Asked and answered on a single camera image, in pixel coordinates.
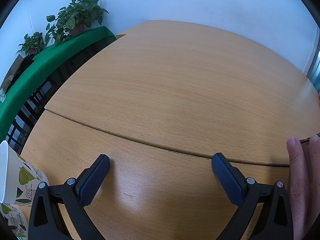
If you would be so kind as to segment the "person's right hand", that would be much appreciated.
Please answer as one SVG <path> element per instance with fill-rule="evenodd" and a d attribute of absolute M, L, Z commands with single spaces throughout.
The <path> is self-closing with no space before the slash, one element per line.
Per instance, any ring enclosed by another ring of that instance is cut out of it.
<path fill-rule="evenodd" d="M 303 239 L 319 215 L 319 135 L 310 137 L 306 150 L 297 137 L 290 137 L 286 147 L 294 239 Z"/>

